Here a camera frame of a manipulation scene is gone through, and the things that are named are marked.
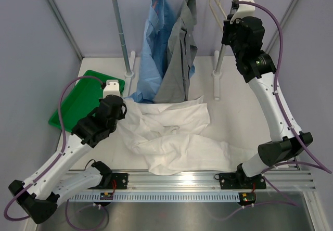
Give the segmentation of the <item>metal wire hanger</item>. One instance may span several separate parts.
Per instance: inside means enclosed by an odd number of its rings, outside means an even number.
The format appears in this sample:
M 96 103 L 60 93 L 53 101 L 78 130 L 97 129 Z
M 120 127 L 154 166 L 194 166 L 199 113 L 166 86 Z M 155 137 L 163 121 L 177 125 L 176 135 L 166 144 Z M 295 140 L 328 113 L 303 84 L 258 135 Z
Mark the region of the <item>metal wire hanger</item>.
M 226 20 L 227 15 L 221 5 L 221 0 L 209 0 L 209 7 L 220 30 L 223 32 L 223 21 Z

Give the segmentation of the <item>white shirt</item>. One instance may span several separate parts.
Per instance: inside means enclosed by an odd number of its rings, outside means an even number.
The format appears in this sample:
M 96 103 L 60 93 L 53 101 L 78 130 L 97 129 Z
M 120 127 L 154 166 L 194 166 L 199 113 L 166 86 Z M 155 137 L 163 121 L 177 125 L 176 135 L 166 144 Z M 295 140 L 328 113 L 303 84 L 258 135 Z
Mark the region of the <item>white shirt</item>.
M 203 97 L 175 104 L 141 104 L 126 98 L 118 130 L 126 147 L 143 156 L 149 172 L 235 171 L 255 152 L 202 136 L 210 123 Z

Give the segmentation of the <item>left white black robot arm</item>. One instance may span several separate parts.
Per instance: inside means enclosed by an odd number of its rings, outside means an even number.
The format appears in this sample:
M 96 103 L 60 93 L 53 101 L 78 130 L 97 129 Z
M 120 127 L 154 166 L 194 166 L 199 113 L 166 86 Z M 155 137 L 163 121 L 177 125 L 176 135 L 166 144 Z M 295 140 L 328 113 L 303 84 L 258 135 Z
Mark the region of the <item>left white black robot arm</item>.
M 45 222 L 60 205 L 85 189 L 106 189 L 116 185 L 112 170 L 101 161 L 68 179 L 63 179 L 63 176 L 81 157 L 116 130 L 117 122 L 125 118 L 126 112 L 126 104 L 120 96 L 108 95 L 101 99 L 99 106 L 73 127 L 71 139 L 60 151 L 33 175 L 10 183 L 8 189 L 14 201 L 34 223 Z

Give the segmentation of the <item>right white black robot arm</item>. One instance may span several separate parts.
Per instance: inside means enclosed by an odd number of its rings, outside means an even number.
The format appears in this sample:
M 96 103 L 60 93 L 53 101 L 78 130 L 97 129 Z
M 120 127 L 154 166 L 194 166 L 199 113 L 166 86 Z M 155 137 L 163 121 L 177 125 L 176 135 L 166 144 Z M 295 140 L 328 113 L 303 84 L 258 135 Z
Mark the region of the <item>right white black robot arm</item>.
M 303 132 L 294 120 L 274 81 L 277 69 L 270 55 L 261 49 L 265 33 L 262 20 L 228 15 L 223 30 L 222 44 L 231 47 L 237 70 L 254 92 L 271 137 L 271 141 L 258 146 L 251 159 L 237 165 L 234 180 L 239 187 L 250 188 L 263 181 L 260 175 L 263 170 L 298 156 L 313 142 L 313 137 Z

